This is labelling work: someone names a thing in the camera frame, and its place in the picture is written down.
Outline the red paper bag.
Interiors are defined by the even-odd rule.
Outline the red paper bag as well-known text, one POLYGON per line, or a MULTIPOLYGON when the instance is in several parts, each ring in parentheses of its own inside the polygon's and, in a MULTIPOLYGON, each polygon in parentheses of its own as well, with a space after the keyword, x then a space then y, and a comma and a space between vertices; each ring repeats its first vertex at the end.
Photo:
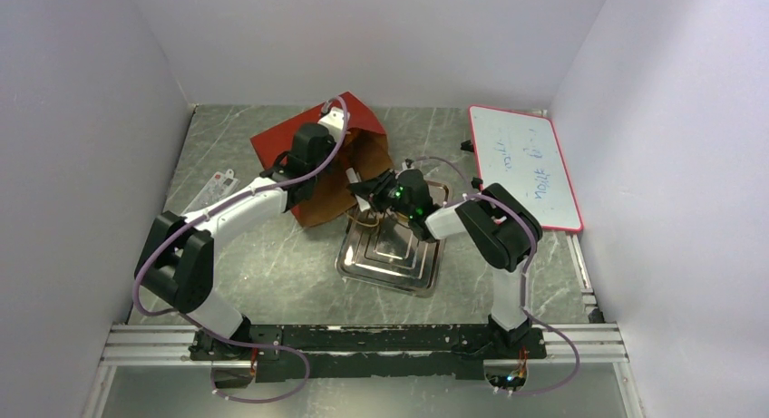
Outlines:
MULTIPOLYGON (((303 228, 325 224, 356 204, 353 194, 347 189, 347 169, 354 170, 361 180, 370 180, 394 166, 387 133, 375 113, 351 92, 344 92, 341 97, 349 113, 344 145, 332 163, 321 172, 312 197, 290 210, 303 228)), ((250 138, 265 169, 272 166, 280 153, 290 149, 294 134, 301 125, 321 119, 321 108, 318 104, 250 138)))

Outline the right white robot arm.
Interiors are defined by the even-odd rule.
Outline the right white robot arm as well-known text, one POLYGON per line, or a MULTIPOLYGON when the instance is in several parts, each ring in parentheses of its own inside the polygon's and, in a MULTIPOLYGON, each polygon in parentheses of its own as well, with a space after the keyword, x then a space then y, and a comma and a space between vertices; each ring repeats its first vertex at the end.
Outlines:
POLYGON ((491 350, 501 358, 513 357, 531 330, 526 308, 525 273, 542 237, 538 220, 501 184, 464 193, 457 202, 433 201, 427 181, 418 169, 386 170, 348 185, 376 213, 394 213, 420 241, 436 243, 468 235, 486 263, 494 269, 492 311, 489 315, 491 350))

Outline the silver metal tray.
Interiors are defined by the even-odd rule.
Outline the silver metal tray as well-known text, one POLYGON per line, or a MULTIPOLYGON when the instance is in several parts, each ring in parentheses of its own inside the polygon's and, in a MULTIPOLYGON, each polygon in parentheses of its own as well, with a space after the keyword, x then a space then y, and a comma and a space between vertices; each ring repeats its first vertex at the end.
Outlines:
POLYGON ((443 247, 419 240, 389 213, 354 208, 336 257, 343 279, 430 296, 438 277, 443 247))

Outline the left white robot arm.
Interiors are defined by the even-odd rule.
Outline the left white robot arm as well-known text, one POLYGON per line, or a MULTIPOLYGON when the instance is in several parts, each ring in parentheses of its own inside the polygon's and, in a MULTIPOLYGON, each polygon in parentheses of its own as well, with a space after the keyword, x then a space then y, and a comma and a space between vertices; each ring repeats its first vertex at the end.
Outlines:
POLYGON ((145 288, 171 310, 209 330, 215 336, 215 348, 226 358, 246 355, 251 323, 214 289, 217 253, 242 233, 310 199, 346 134, 345 125, 304 123, 290 149, 243 189, 187 216, 159 215, 135 273, 135 309, 152 314, 140 300, 140 290, 145 288))

